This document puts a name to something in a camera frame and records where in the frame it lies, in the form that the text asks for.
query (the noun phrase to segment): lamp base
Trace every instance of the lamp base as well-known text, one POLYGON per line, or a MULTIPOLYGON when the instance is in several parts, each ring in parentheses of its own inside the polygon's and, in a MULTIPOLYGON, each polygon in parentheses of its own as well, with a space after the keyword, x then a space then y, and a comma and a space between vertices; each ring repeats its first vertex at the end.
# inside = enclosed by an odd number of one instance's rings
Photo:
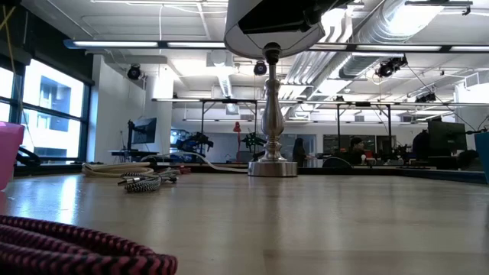
POLYGON ((297 176, 297 163, 280 162, 250 162, 249 176, 292 177, 297 176))

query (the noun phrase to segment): pink cup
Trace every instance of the pink cup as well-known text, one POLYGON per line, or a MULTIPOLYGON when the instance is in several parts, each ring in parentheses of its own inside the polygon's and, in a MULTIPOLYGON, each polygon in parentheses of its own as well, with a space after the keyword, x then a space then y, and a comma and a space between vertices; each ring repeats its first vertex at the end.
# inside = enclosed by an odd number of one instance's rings
POLYGON ((0 121, 0 190, 14 172, 15 158, 24 138, 24 126, 0 121))

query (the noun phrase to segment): silver metal stand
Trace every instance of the silver metal stand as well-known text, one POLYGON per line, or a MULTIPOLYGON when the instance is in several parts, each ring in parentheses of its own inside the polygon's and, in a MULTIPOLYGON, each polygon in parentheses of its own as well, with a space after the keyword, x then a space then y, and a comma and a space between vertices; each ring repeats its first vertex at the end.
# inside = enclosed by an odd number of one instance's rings
POLYGON ((267 105, 261 118, 261 130, 267 135, 265 155, 257 162, 248 164, 249 176, 285 177, 297 176, 297 163, 289 162, 280 154, 283 132, 283 116, 278 103, 280 81, 277 79, 276 64, 280 55, 280 46, 268 46, 264 50, 269 64, 270 78, 267 80, 267 105))

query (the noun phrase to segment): blue object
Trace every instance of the blue object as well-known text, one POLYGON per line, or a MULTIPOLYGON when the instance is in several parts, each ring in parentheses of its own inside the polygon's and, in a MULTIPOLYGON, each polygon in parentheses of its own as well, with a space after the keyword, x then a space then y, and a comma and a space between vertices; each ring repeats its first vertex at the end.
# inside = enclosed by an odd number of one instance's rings
POLYGON ((489 132, 475 135, 475 147, 486 174, 486 181, 489 183, 489 132))

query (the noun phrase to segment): computer monitor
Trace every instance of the computer monitor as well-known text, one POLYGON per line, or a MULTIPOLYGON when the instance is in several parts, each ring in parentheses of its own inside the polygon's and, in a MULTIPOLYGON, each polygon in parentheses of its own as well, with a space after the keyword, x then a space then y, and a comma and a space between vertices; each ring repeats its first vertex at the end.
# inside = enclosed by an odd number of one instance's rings
POLYGON ((454 150, 467 150, 465 125, 462 123, 430 121, 428 132, 429 146, 439 156, 450 155, 454 150))
POLYGON ((156 135, 156 118, 134 121, 132 144, 154 143, 156 135))

